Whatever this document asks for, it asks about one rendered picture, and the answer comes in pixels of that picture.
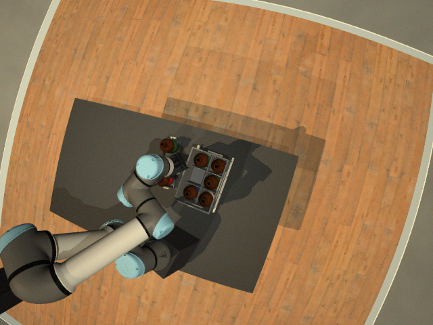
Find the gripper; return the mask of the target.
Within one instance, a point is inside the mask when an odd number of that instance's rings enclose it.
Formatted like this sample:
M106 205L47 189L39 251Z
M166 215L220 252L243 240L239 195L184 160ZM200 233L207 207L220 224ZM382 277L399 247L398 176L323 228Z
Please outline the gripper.
M172 156L172 157L171 157ZM181 171L184 171L186 169L188 169L188 167L186 167L186 163L183 160L181 153L179 152L175 152L174 154L172 154L171 156L169 156L169 158L173 161L174 164L174 169L173 169L173 173L172 175L168 176L169 178L173 178L173 179L177 179L178 175L180 174ZM180 156L180 157L179 157ZM179 160L180 159L180 160ZM179 161L179 162L178 162ZM179 164L181 163L181 164ZM176 175L177 174L177 175Z

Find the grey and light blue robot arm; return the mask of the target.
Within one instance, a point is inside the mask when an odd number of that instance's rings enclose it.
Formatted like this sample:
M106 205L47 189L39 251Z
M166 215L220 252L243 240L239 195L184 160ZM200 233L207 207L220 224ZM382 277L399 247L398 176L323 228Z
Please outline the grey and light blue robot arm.
M150 188L173 169L167 156L146 154L138 159L135 171L117 191L119 201L138 214L126 223L111 219L99 230L65 234L37 231L31 223L6 231L0 237L0 258L15 296L34 304L60 301L114 261L119 274L128 279L167 267L170 251L157 239L175 224ZM141 247L151 236L156 239ZM67 260L55 262L62 259Z

